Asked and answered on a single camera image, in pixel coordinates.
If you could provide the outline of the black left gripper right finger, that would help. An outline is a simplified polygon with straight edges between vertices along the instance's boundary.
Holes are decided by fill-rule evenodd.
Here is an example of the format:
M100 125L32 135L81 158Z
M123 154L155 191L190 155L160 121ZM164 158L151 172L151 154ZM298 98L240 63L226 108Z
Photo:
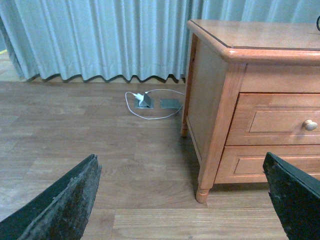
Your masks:
M290 240L320 238L320 181L267 152L263 170L269 197Z

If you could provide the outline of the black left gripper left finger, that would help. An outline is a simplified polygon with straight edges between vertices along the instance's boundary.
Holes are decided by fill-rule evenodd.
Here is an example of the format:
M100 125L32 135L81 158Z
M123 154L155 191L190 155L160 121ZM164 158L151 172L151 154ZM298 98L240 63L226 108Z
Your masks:
M2 240L79 240L95 203L102 167L91 154L0 222Z

